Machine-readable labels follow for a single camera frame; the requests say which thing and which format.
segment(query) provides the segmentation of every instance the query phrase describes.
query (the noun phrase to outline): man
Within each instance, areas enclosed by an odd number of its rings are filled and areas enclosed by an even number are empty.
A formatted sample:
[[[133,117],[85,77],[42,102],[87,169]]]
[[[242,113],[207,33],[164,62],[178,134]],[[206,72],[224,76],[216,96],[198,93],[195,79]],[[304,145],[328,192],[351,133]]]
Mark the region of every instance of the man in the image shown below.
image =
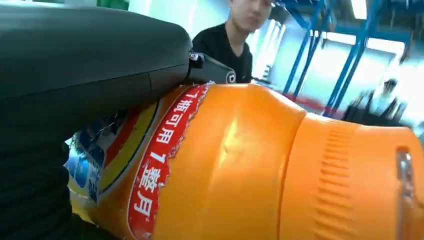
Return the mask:
[[[246,39],[268,19],[272,2],[230,0],[228,21],[201,31],[193,39],[193,49],[232,68],[237,83],[250,83],[253,57]]]
[[[354,104],[364,108],[368,113],[387,119],[393,119],[399,101],[394,94],[398,81],[390,78],[384,82],[382,90],[363,92]]]

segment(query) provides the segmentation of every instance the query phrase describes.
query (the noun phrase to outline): red label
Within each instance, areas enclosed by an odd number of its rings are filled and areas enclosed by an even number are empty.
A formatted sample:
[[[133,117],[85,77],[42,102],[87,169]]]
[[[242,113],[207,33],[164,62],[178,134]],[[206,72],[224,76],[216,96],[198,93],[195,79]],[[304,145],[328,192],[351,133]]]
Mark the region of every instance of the red label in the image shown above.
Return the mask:
[[[155,130],[138,168],[128,206],[128,225],[137,240],[153,233],[159,191],[170,174],[172,158],[184,138],[189,120],[197,112],[207,85],[190,87],[174,102]]]

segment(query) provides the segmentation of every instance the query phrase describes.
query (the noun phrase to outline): black machine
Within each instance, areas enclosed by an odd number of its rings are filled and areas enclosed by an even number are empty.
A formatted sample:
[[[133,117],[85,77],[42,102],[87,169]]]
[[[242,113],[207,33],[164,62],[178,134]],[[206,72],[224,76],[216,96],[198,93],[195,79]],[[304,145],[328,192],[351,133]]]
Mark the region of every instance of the black machine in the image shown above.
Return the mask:
[[[100,231],[73,220],[63,142],[179,85],[234,82],[191,49],[181,26],[128,11],[0,2],[0,239]]]
[[[181,26],[128,11],[1,3],[0,22],[0,151],[69,137],[187,81],[235,80],[191,55]]]
[[[369,94],[369,96],[361,95],[347,107],[342,120],[367,126],[408,127],[400,122],[406,108],[406,103],[401,102],[397,105],[398,100],[395,98],[382,115],[377,115],[371,112],[373,96],[374,92]],[[365,97],[368,97],[368,101],[364,107],[361,107],[360,102]]]

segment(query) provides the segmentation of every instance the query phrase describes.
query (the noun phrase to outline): orange plastic bottle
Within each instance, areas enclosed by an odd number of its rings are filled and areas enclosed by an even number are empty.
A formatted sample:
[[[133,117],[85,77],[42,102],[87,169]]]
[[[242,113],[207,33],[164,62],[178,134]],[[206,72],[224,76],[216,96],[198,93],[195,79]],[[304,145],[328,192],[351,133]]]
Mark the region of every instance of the orange plastic bottle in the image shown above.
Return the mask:
[[[95,143],[100,161],[67,164],[89,163],[85,182],[71,173],[74,211],[118,237],[424,237],[423,150],[408,129],[309,114],[252,84],[181,87],[122,122]]]

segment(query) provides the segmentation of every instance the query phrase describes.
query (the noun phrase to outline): man's neck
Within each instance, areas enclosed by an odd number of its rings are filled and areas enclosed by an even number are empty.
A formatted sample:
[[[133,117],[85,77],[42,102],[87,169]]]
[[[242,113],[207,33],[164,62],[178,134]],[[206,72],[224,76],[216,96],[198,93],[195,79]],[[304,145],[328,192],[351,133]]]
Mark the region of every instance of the man's neck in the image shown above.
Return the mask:
[[[225,31],[232,50],[237,56],[240,56],[243,53],[249,33],[240,31],[231,19],[225,23]]]

